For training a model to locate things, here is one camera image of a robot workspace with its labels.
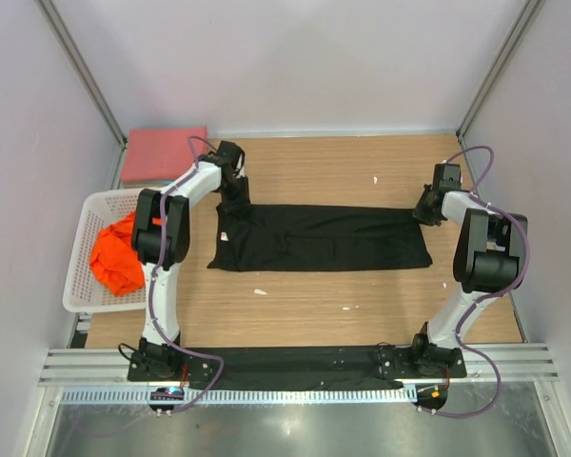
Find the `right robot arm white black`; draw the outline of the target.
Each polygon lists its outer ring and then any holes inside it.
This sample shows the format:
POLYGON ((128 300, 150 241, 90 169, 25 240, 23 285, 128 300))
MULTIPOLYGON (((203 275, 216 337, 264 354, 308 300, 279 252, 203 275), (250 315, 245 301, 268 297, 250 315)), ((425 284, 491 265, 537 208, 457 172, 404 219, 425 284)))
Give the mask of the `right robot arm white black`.
POLYGON ((413 216, 428 226, 459 225, 453 259, 454 289, 412 342, 409 363, 423 377, 463 367, 463 340, 480 314, 517 288, 528 269, 528 219, 506 213, 462 190, 461 168, 441 163, 424 186, 413 216))

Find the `black t-shirt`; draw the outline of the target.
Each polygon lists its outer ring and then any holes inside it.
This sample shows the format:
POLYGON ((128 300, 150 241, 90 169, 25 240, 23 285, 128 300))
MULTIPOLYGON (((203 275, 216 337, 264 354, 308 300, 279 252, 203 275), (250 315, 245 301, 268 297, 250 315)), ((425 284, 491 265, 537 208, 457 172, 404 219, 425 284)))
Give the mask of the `black t-shirt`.
POLYGON ((318 205, 217 207, 210 268, 234 271, 366 271, 433 264, 410 209, 318 205))

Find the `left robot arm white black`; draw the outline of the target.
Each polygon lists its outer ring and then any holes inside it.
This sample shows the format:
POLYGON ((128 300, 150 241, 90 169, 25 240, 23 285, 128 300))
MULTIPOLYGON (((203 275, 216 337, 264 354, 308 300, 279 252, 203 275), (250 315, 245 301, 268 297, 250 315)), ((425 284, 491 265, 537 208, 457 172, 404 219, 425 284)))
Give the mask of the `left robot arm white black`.
POLYGON ((229 208, 249 205, 246 154, 222 141, 209 152, 194 155, 190 168, 161 189, 139 193, 131 247, 142 264, 146 318, 129 359, 130 381, 170 381, 184 372, 187 356, 180 346, 177 320, 179 269, 190 247, 190 212, 207 195, 218 193, 229 208))

